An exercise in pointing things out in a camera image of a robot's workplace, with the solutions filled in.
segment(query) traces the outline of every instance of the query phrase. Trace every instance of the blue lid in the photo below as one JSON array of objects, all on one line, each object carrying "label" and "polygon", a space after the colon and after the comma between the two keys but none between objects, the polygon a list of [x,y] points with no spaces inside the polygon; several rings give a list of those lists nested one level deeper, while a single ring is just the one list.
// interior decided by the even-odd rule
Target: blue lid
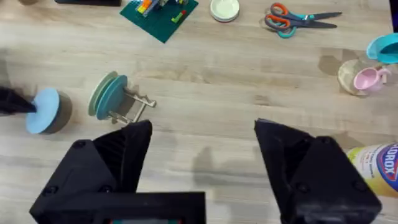
[{"label": "blue lid", "polygon": [[103,93],[98,103],[96,117],[99,120],[106,119],[109,112],[116,112],[124,99],[124,87],[127,86],[127,76],[116,77]]},{"label": "blue lid", "polygon": [[38,92],[32,103],[37,111],[27,114],[26,129],[31,134],[39,134],[45,131],[57,116],[60,95],[56,89],[46,88]]},{"label": "blue lid", "polygon": [[370,59],[381,63],[398,63],[398,34],[389,34],[373,40],[366,50]]}]

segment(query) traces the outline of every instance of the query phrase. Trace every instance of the wood grain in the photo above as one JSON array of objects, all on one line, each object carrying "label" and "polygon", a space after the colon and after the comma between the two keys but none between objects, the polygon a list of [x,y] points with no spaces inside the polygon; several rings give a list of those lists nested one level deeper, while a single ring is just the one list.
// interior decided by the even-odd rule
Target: wood grain
[{"label": "wood grain", "polygon": [[[387,0],[286,0],[295,12],[343,11],[327,20],[337,29],[299,29],[291,39],[261,23],[272,2],[240,1],[229,24],[199,2],[162,44],[118,7],[0,1],[0,82],[27,95],[51,86],[73,102],[69,124],[49,136],[27,134],[22,115],[0,117],[0,223],[34,223],[28,209],[72,142],[120,128],[87,115],[91,91],[112,70],[158,102],[143,114],[154,135],[139,191],[206,190],[208,223],[280,222],[258,117],[331,135],[345,149],[397,140],[397,84],[357,98],[336,77],[392,31]],[[375,223],[398,223],[398,200],[381,199]]]}]

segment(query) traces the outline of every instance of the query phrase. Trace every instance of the yellow bottle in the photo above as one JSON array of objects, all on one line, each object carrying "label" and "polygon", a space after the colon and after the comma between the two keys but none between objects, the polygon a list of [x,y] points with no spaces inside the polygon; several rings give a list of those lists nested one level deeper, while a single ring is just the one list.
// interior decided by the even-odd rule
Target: yellow bottle
[{"label": "yellow bottle", "polygon": [[356,147],[347,156],[374,193],[398,197],[398,143]]}]

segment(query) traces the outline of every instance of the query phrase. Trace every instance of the pink teacup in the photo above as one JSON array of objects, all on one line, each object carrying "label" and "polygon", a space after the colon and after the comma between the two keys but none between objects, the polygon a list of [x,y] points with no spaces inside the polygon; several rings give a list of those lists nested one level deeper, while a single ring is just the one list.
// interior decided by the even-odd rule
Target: pink teacup
[{"label": "pink teacup", "polygon": [[376,70],[375,68],[365,68],[358,72],[354,78],[354,86],[358,90],[365,91],[366,93],[379,91],[383,88],[384,75],[391,75],[388,69],[382,68]]}]

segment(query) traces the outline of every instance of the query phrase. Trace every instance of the orange scissor handle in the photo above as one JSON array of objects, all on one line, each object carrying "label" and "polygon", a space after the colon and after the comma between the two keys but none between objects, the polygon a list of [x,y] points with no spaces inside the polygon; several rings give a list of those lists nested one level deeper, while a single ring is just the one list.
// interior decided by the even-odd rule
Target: orange scissor handle
[{"label": "orange scissor handle", "polygon": [[271,6],[271,12],[274,15],[281,15],[281,16],[286,16],[289,13],[289,10],[287,9],[287,7],[285,5],[283,5],[282,3],[279,2],[275,2],[272,4]]}]

